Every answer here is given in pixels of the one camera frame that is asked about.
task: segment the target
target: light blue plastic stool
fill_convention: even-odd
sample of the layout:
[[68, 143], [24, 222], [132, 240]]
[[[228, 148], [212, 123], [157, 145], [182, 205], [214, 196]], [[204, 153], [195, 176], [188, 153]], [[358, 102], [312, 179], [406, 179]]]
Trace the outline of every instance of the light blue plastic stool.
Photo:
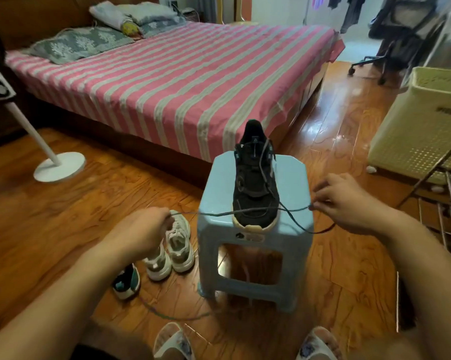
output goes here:
[[[277, 189], [281, 202], [289, 209], [311, 203], [306, 166], [294, 157], [277, 155], [273, 162]], [[232, 211], [236, 162], [234, 152], [228, 151], [214, 159], [199, 211], [221, 213]], [[313, 213], [309, 210], [293, 212], [297, 222], [313, 232]], [[275, 227], [265, 235], [247, 234], [235, 227], [232, 216], [202, 216], [197, 222], [199, 293], [213, 298], [220, 290], [258, 300], [275, 302], [281, 312], [292, 312], [297, 302], [297, 289], [304, 280], [305, 261], [313, 243], [313, 235], [300, 229], [285, 211], [279, 211]], [[274, 285], [247, 283], [221, 276], [217, 271], [219, 247], [236, 244], [260, 247], [282, 253], [282, 272]]]

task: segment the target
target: hand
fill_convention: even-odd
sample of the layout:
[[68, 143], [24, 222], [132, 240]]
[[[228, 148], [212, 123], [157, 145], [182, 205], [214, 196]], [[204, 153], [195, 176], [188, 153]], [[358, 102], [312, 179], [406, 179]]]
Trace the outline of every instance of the hand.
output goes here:
[[168, 208], [137, 210], [120, 221], [96, 249], [116, 261], [119, 267], [127, 266], [153, 254], [173, 223]]
[[354, 234], [385, 235], [390, 218], [399, 212], [371, 196], [347, 173], [328, 174], [313, 191], [311, 209]]

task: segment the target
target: pillow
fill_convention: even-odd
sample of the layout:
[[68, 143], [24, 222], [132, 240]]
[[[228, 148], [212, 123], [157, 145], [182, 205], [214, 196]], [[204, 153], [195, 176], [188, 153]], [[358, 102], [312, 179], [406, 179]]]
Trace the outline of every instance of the pillow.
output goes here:
[[148, 38], [151, 36], [155, 36], [156, 34], [166, 32], [168, 30], [177, 28], [179, 26], [185, 25], [186, 19], [181, 16], [175, 16], [172, 19], [163, 20], [163, 21], [151, 21], [149, 23], [143, 24], [140, 26], [142, 31], [142, 36], [144, 38]]
[[29, 54], [64, 64], [133, 42], [132, 38], [111, 28], [65, 29], [53, 38], [36, 42], [30, 47]]
[[172, 19], [177, 16], [177, 13], [171, 8], [148, 1], [138, 5], [117, 5], [117, 8], [123, 14], [132, 17], [139, 26], [152, 21]]

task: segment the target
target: white sneaker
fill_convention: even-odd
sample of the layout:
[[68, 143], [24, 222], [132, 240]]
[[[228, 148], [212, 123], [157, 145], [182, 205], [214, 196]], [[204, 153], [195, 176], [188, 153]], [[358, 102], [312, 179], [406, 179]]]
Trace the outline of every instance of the white sneaker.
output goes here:
[[155, 282], [167, 278], [172, 272], [170, 258], [164, 250], [162, 242], [151, 259], [145, 258], [142, 261], [145, 263], [147, 275]]
[[186, 218], [175, 210], [170, 210], [174, 216], [172, 230], [165, 233], [167, 250], [172, 267], [178, 273], [187, 272], [194, 266], [195, 255], [191, 246], [191, 226]]

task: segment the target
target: white slipper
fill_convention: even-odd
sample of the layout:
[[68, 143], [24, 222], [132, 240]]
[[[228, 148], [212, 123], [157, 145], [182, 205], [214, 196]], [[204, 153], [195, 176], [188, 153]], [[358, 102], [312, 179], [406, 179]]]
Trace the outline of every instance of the white slipper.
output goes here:
[[190, 242], [191, 226], [187, 219], [177, 211], [170, 210], [170, 213], [174, 215], [174, 223], [172, 230], [165, 233], [165, 241], [172, 268], [178, 273], [187, 272], [195, 263], [194, 250]]
[[169, 255], [164, 250], [164, 246], [159, 246], [159, 253], [155, 258], [142, 260], [146, 266], [146, 272], [150, 280], [158, 282], [167, 278], [172, 272], [172, 265]]
[[[166, 340], [162, 346], [159, 347], [158, 342], [161, 339], [162, 336], [167, 336], [167, 333], [171, 333], [172, 331], [175, 331], [175, 333]], [[169, 349], [177, 349], [179, 350], [182, 355], [186, 358], [186, 360], [195, 360], [193, 348], [191, 346], [191, 343], [189, 339], [186, 337], [184, 331], [182, 330], [181, 326], [179, 326], [175, 322], [170, 322], [166, 324], [157, 334], [157, 337], [155, 338], [154, 342], [154, 358], [159, 359], [161, 358], [164, 353]]]
[[304, 340], [304, 343], [300, 347], [299, 353], [297, 354], [295, 360], [309, 360], [313, 356], [319, 354], [327, 356], [330, 360], [337, 360], [337, 357], [334, 355], [329, 346], [327, 346], [325, 342], [315, 334], [315, 331], [318, 329], [327, 331], [324, 327], [314, 327]]

